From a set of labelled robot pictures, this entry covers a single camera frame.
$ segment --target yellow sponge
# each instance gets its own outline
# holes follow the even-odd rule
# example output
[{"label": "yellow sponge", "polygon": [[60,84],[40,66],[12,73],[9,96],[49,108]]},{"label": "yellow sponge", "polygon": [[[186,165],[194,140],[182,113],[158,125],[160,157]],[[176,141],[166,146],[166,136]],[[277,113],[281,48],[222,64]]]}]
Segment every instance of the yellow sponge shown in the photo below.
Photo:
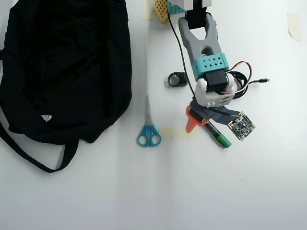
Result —
[{"label": "yellow sponge", "polygon": [[161,23],[165,23],[167,16],[167,0],[156,0],[153,5],[153,11]]}]

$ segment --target electronic component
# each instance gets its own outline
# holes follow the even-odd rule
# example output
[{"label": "electronic component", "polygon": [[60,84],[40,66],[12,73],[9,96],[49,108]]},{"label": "electronic component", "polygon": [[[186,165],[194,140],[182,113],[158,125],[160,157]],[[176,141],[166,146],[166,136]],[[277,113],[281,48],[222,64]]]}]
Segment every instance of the electronic component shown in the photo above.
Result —
[{"label": "electronic component", "polygon": [[243,141],[256,127],[243,112],[238,116],[228,124],[228,127],[240,141]]}]

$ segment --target blue scissor handle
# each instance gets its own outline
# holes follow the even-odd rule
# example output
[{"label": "blue scissor handle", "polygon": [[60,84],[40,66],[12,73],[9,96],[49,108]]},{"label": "blue scissor handle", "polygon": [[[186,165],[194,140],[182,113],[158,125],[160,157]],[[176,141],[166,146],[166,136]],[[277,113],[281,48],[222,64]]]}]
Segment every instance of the blue scissor handle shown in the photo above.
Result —
[{"label": "blue scissor handle", "polygon": [[[160,145],[160,143],[162,141],[162,138],[161,138],[159,132],[154,127],[154,125],[149,126],[149,131],[150,131],[150,146],[155,147],[157,145]],[[157,143],[153,142],[153,137],[154,136],[158,137],[158,142]]]},{"label": "blue scissor handle", "polygon": [[[158,137],[157,143],[153,142],[154,136]],[[140,143],[141,137],[145,138],[145,144]],[[161,141],[162,141],[162,138],[161,138],[159,132],[154,127],[154,125],[144,126],[140,135],[138,136],[138,139],[137,139],[138,144],[142,147],[155,147],[155,146],[159,145],[161,143]]]}]

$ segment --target teal bracket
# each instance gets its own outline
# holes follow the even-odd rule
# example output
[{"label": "teal bracket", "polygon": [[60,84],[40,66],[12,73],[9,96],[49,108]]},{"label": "teal bracket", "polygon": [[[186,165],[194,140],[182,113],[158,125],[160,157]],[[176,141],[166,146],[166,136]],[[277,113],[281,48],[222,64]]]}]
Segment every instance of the teal bracket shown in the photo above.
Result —
[{"label": "teal bracket", "polygon": [[224,53],[203,56],[194,60],[193,73],[195,81],[198,81],[198,78],[201,74],[218,69],[229,69],[229,65]]},{"label": "teal bracket", "polygon": [[184,13],[184,10],[179,6],[173,6],[169,1],[167,1],[167,10],[169,15]]}]

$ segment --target tape strip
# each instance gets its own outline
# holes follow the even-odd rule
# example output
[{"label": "tape strip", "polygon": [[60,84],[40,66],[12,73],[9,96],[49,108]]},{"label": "tape strip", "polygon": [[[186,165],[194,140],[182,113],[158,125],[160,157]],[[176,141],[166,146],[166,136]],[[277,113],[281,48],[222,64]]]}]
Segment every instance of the tape strip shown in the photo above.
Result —
[{"label": "tape strip", "polygon": [[154,0],[143,0],[143,20],[150,20],[154,18]]},{"label": "tape strip", "polygon": [[294,40],[302,42],[301,21],[298,13],[288,14],[288,30]]},{"label": "tape strip", "polygon": [[198,140],[200,138],[200,128],[195,128],[191,133],[186,132],[185,127],[162,127],[159,134],[166,140]]}]

